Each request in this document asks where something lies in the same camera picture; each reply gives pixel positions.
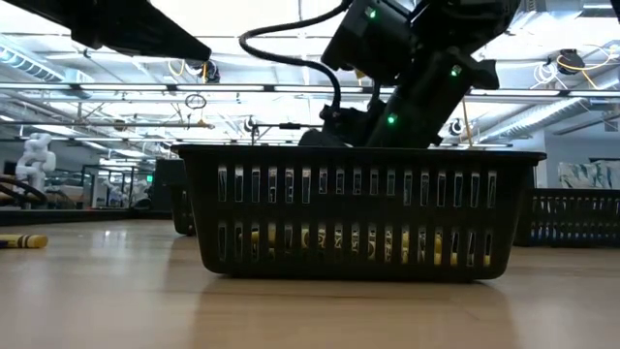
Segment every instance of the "black mechanical arm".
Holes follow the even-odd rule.
[[[355,0],[322,61],[395,86],[386,104],[322,115],[324,137],[353,146],[426,148],[472,87],[499,88],[495,61],[471,54],[508,29],[520,0]],[[302,143],[321,136],[308,134]]]

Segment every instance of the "white robot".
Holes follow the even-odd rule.
[[[49,134],[31,134],[15,167],[15,179],[27,181],[40,192],[45,190],[46,172],[56,169],[56,154],[48,149],[50,142]]]

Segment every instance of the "green led light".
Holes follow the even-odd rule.
[[[455,65],[452,67],[452,70],[449,72],[449,74],[453,77],[458,77],[461,74],[462,68]]]

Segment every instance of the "black cable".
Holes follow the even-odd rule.
[[[264,35],[264,34],[269,34],[269,33],[274,33],[274,32],[279,32],[279,31],[285,31],[285,30],[299,29],[299,28],[304,28],[310,25],[315,25],[315,24],[324,22],[330,18],[333,18],[339,15],[340,13],[347,11],[347,9],[349,8],[349,5],[351,5],[351,2],[352,0],[343,0],[342,3],[338,5],[336,8],[334,8],[333,10],[329,11],[328,13],[324,15],[316,16],[314,18],[305,19],[305,20],[301,20],[298,22],[294,22],[294,23],[277,24],[277,25],[270,25],[270,26],[263,27],[263,28],[252,29],[250,31],[243,33],[243,35],[239,37],[239,44],[241,45],[241,48],[243,48],[244,51],[260,59],[265,59],[265,60],[269,60],[269,61],[277,62],[277,63],[294,65],[297,67],[308,67],[308,68],[318,70],[319,72],[327,75],[327,77],[329,78],[329,81],[331,82],[333,86],[333,100],[331,102],[331,108],[333,111],[338,110],[340,108],[340,99],[341,99],[340,82],[338,81],[338,78],[336,77],[336,75],[327,66],[321,63],[318,63],[318,62],[313,62],[313,61],[299,59],[299,58],[292,58],[292,57],[288,57],[288,56],[284,56],[280,54],[266,52],[266,51],[263,51],[257,48],[252,48],[251,46],[247,44],[247,41],[248,39],[252,39],[259,35]]]
[[[379,97],[381,95],[381,84],[376,80],[372,80],[372,95],[370,96],[370,101],[368,102],[368,109],[374,105],[377,101],[379,101]]]

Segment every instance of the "overhead pipe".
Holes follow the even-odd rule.
[[[40,79],[42,82],[58,83],[68,81],[64,72],[44,64],[43,61],[37,54],[25,48],[19,48],[16,43],[0,35],[0,63],[20,70],[35,79]],[[63,93],[68,96],[79,97],[80,99],[87,99],[91,96],[90,93],[79,90],[63,91]]]
[[[619,87],[620,69],[610,69],[596,77],[594,83],[601,90]],[[586,89],[588,87],[588,82],[586,81],[575,89]],[[599,108],[600,106],[600,104],[593,104],[590,98],[583,97],[573,97],[549,105],[538,105],[482,132],[479,142],[490,143],[502,138],[518,138],[519,136],[541,130],[546,126]]]

